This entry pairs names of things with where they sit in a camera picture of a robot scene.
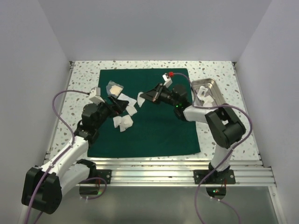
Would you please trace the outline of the white printed paper packet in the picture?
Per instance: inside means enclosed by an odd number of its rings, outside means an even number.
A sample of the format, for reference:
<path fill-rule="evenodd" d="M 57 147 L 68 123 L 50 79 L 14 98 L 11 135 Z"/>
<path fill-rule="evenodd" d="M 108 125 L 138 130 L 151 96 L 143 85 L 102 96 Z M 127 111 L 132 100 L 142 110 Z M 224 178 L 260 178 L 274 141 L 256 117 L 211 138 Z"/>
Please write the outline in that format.
<path fill-rule="evenodd" d="M 129 106 L 135 106 L 137 100 L 134 99 L 134 98 L 131 98 L 123 93 L 121 93 L 119 96 L 118 96 L 118 99 L 119 100 L 123 100 L 123 101 L 128 101 L 128 105 Z"/>

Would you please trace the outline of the clear bag with gloves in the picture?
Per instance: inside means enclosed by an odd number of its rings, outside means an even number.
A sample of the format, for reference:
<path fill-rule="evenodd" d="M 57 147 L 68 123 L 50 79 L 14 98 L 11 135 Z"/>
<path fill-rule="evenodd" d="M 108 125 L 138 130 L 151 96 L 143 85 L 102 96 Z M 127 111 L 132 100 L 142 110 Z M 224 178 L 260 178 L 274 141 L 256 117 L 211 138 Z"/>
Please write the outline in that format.
<path fill-rule="evenodd" d="M 113 96 L 114 98 L 118 98 L 118 96 L 121 94 L 123 90 L 123 86 L 120 84 L 117 84 L 113 81 L 109 81 L 106 86 L 106 91 L 109 96 Z"/>

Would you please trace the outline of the white gauze pad front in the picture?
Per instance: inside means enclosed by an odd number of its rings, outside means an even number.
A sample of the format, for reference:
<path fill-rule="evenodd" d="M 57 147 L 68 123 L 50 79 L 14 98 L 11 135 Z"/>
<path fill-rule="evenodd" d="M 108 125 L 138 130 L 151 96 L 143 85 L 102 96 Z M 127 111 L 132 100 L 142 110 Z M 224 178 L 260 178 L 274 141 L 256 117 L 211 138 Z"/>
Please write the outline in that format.
<path fill-rule="evenodd" d="M 125 125 L 120 125 L 119 127 L 120 127 L 120 132 L 124 132 L 127 129 L 127 126 Z"/>

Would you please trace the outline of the clear pouch with dark item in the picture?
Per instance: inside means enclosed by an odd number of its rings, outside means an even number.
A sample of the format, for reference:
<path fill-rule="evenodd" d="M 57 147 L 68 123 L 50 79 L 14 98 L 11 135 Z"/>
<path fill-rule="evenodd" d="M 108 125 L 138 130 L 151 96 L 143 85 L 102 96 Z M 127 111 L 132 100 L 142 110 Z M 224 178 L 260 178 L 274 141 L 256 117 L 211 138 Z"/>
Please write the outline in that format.
<path fill-rule="evenodd" d="M 198 93 L 197 93 L 198 98 L 200 100 L 205 98 L 207 91 L 208 91 L 208 88 L 206 88 L 205 86 L 200 86 Z"/>

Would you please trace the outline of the small white gauze pad top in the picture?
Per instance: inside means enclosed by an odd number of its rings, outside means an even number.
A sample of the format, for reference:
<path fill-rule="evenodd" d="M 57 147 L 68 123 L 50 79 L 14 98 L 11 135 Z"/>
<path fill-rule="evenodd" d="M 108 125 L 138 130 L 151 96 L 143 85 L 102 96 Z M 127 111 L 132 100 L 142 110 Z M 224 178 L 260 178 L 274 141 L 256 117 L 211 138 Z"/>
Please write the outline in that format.
<path fill-rule="evenodd" d="M 204 107 L 213 107 L 214 99 L 211 96 L 207 96 L 203 98 L 203 106 Z"/>

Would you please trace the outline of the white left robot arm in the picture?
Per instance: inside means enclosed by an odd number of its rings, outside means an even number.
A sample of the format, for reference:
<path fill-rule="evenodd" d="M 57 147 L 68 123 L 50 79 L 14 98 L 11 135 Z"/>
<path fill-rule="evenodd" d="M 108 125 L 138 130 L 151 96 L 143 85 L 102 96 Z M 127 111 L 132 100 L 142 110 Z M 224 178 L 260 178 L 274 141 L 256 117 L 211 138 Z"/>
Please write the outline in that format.
<path fill-rule="evenodd" d="M 23 205 L 52 214 L 63 196 L 77 184 L 107 183 L 98 175 L 95 163 L 80 159 L 80 156 L 95 143 L 103 123 L 122 114 L 129 104 L 114 97 L 109 97 L 109 100 L 85 105 L 81 120 L 66 147 L 46 164 L 33 167 L 26 173 L 21 198 Z"/>

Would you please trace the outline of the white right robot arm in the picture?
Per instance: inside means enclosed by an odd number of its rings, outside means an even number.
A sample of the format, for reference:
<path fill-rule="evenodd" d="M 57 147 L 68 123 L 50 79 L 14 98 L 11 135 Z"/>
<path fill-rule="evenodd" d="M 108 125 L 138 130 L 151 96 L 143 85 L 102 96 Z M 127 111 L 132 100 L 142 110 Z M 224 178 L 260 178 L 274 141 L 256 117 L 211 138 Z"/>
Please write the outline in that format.
<path fill-rule="evenodd" d="M 208 178 L 213 183 L 224 179 L 224 171 L 230 167 L 232 145 L 239 142 L 246 133 L 244 124 L 231 107 L 224 105 L 212 110 L 199 109 L 188 100 L 186 88 L 181 84 L 175 85 L 172 90 L 158 84 L 154 89 L 141 93 L 139 97 L 154 104 L 163 102 L 173 106 L 176 117 L 182 121 L 208 124 L 216 143 Z"/>

